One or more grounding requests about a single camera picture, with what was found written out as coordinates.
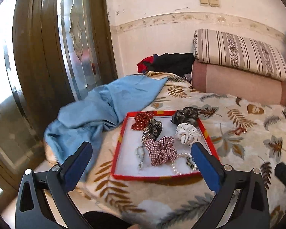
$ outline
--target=pearl necklace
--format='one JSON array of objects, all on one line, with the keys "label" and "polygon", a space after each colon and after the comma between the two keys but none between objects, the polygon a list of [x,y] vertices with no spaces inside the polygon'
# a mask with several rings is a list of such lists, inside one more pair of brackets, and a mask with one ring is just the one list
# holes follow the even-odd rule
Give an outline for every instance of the pearl necklace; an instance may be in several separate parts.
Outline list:
[{"label": "pearl necklace", "polygon": [[139,164],[138,164],[139,169],[142,169],[143,168],[144,155],[145,155],[143,144],[136,148],[135,153],[136,153],[136,156],[137,156],[138,161],[139,161]]},{"label": "pearl necklace", "polygon": [[[177,154],[177,158],[179,158],[179,157],[189,157],[189,159],[191,159],[192,158],[192,155],[190,154],[190,153],[178,153]],[[176,166],[175,166],[175,161],[174,162],[172,162],[172,168],[173,168],[173,171],[175,172],[175,174],[176,175],[183,175],[183,173],[182,172],[179,172],[177,169],[176,169]],[[191,173],[193,173],[193,172],[195,172],[196,170],[198,170],[198,167],[197,167],[197,165],[196,164],[193,164],[194,166],[193,166],[193,168],[192,167],[190,167],[191,168]]]}]

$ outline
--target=red polka dot hair bow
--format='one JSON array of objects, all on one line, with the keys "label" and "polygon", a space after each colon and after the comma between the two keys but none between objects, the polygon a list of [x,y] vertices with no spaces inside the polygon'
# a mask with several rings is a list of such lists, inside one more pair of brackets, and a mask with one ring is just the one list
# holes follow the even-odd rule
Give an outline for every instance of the red polka dot hair bow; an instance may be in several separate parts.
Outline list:
[{"label": "red polka dot hair bow", "polygon": [[162,137],[156,142],[153,139],[146,139],[144,143],[146,149],[149,151],[152,166],[164,164],[168,160],[173,162],[177,157],[177,151],[173,147],[173,136]]},{"label": "red polka dot hair bow", "polygon": [[148,126],[149,121],[154,117],[153,111],[147,111],[137,114],[134,117],[136,121],[132,126],[131,129],[142,131],[145,127]]}]

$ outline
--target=pillow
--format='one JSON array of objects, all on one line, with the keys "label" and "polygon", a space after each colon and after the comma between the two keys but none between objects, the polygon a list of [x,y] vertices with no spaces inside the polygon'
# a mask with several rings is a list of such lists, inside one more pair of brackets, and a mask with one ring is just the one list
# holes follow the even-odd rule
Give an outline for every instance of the pillow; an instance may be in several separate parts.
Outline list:
[{"label": "pillow", "polygon": [[194,55],[200,62],[225,65],[286,80],[286,64],[278,49],[234,34],[199,29],[194,34]]},{"label": "pillow", "polygon": [[198,60],[192,68],[192,86],[203,93],[229,94],[261,104],[286,105],[286,82]]}]

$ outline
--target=gray scrunchie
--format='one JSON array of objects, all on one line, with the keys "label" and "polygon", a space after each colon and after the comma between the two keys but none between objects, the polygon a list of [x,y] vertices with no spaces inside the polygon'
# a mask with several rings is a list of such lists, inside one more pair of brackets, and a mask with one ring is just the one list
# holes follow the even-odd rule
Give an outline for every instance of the gray scrunchie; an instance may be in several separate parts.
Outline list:
[{"label": "gray scrunchie", "polygon": [[198,126],[197,123],[198,119],[198,109],[194,107],[185,107],[182,110],[177,110],[173,117],[171,122],[175,125],[179,125],[181,123],[188,123],[195,127]]}]

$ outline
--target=bedspread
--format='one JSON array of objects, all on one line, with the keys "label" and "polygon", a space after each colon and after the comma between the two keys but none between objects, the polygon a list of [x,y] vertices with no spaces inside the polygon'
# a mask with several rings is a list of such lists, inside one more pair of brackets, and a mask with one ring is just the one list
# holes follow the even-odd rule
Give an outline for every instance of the bedspread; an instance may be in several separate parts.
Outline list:
[{"label": "bedspread", "polygon": [[[231,95],[200,93],[169,73],[148,72],[147,76],[155,79],[167,76],[168,81],[144,111],[196,107],[222,164],[242,171],[260,169],[273,227],[286,209],[286,188],[274,176],[275,166],[286,163],[285,107],[262,105]],[[191,228],[210,204],[214,192],[202,177],[156,182],[113,179],[110,169],[120,129],[121,126],[105,133],[85,192],[143,228]],[[228,221],[238,194],[236,190],[219,226]]]}]

